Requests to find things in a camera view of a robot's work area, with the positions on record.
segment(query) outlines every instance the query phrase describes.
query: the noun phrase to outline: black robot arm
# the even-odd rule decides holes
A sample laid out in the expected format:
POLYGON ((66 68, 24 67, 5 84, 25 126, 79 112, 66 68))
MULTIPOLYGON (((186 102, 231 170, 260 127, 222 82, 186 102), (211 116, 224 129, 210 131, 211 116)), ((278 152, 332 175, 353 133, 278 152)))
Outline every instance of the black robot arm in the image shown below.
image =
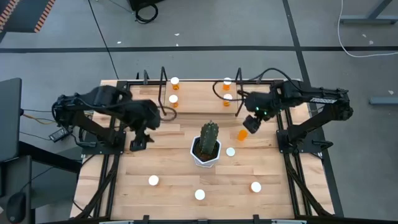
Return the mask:
MULTIPOLYGON (((120 120, 124 125, 135 131, 136 137, 131 150, 146 148, 147 142, 153 142, 144 133, 146 128, 155 130, 160 126, 160 113, 152 100, 132 100, 130 91, 120 90, 113 86, 99 86, 91 92, 73 96, 62 95, 52 106, 54 120, 65 128, 78 126, 94 134, 99 142, 107 147, 124 145, 124 138, 113 128, 104 128, 87 118, 84 110, 95 110, 120 120)), ((82 147, 95 147, 95 142, 80 142, 82 147)))
POLYGON ((300 125, 291 125, 287 128, 286 141, 294 144, 305 138, 307 133, 329 121, 345 121, 350 118, 353 109, 349 106, 347 92, 342 89, 314 88, 297 80, 275 82, 270 86, 269 93, 248 94, 245 106, 248 111, 254 112, 254 118, 248 116, 243 125, 251 133, 255 133, 262 120, 268 121, 284 109, 306 102, 324 104, 322 112, 300 125))

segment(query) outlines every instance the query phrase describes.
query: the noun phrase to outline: white cable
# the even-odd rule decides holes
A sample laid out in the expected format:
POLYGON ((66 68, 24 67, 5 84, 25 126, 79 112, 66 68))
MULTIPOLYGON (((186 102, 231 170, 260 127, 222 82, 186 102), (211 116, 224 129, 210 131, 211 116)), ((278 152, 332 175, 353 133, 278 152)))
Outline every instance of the white cable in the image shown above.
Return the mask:
POLYGON ((338 21, 337 21, 337 36, 338 36, 338 42, 340 42, 340 46, 343 48, 343 50, 346 52, 346 54, 348 54, 351 57, 356 57, 356 58, 374 57, 374 56, 389 56, 389 55, 398 54, 398 52, 388 53, 388 54, 373 54, 373 55, 353 55, 353 54, 348 53, 348 51, 344 48, 343 43, 341 43, 341 38, 340 38, 340 20, 341 20, 341 15, 343 13, 343 4, 344 4, 344 0, 341 0, 341 11, 340 11, 340 16, 338 17, 338 21))

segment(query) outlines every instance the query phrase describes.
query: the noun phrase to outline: gray floor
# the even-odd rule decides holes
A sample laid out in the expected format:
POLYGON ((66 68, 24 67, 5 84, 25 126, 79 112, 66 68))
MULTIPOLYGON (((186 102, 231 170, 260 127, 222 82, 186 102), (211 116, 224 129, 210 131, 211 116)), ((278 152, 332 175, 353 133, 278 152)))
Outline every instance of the gray floor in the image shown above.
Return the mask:
MULTIPOLYGON (((125 0, 114 1, 127 7, 125 0)), ((377 0, 345 2, 344 14, 364 14, 377 0)), ((302 46, 338 46, 340 1, 289 0, 289 4, 302 46)), ((284 7, 278 0, 166 0, 158 4, 159 16, 148 25, 137 24, 134 15, 108 0, 92 1, 92 5, 110 47, 293 46, 284 7)), ((396 14, 397 10, 398 1, 394 1, 385 13, 396 14)), ((151 10, 142 13, 150 15, 151 10)), ((342 41, 351 46, 396 46, 397 35, 398 25, 341 27, 342 41)), ((0 43, 0 48, 72 47, 104 47, 87 0, 57 0, 40 33, 7 33, 0 43)), ((348 89, 354 108, 350 120, 324 127, 326 139, 335 143, 330 155, 345 216, 398 220, 398 107, 368 105, 369 97, 390 96, 389 90, 398 94, 398 55, 303 55, 312 85, 348 89)), ((143 69, 157 78, 161 66, 168 76, 181 78, 232 77, 238 67, 244 78, 268 67, 301 78, 295 52, 113 52, 112 56, 122 79, 133 79, 143 69)), ((37 110, 49 109, 61 94, 84 93, 102 79, 115 79, 107 53, 0 54, 0 68, 0 80, 23 79, 22 107, 37 110)), ((270 72, 266 77, 281 76, 270 72)), ((22 118, 21 130, 48 136, 57 128, 22 118)), ((73 146, 70 141, 52 144, 24 135, 21 139, 53 152, 73 146)), ((65 220, 70 208, 70 200, 43 207, 37 211, 38 222, 65 220)))

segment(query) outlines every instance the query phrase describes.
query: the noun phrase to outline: white hexagonal pot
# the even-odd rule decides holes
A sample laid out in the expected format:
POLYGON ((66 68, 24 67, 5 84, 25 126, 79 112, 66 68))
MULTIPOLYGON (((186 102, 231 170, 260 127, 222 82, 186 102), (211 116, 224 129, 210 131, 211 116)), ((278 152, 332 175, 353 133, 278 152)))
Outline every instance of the white hexagonal pot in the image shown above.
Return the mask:
POLYGON ((193 160, 195 161, 195 164, 196 164, 196 165, 201 166, 201 167, 210 168, 210 167, 212 167, 212 166, 217 162, 218 159, 220 159, 221 142, 220 142, 219 140, 217 140, 217 143, 218 143, 218 153, 217 153, 217 157, 215 157, 215 158, 212 159, 212 160, 209 160, 209 161, 206 161, 206 162, 202 162, 202 161, 201 161, 199 158, 197 158, 197 156, 194 155, 194 153, 193 153, 193 147, 194 147, 194 145, 195 145, 195 142, 196 142, 196 141, 199 141, 199 139, 200 139, 200 136, 196 136, 196 137, 193 138, 192 146, 191 146, 191 151, 190 151, 190 152, 191 152, 191 155, 193 156, 193 160))

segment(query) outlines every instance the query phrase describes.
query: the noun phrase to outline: potted cactus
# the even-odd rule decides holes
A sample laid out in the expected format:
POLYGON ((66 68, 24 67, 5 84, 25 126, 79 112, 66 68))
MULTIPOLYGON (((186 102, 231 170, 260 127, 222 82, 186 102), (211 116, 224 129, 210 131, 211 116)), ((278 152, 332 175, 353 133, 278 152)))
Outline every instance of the potted cactus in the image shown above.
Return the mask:
POLYGON ((220 158, 221 142, 217 140, 218 125, 212 121, 203 125, 200 136, 193 138, 191 155, 195 164, 202 167, 212 167, 220 158))

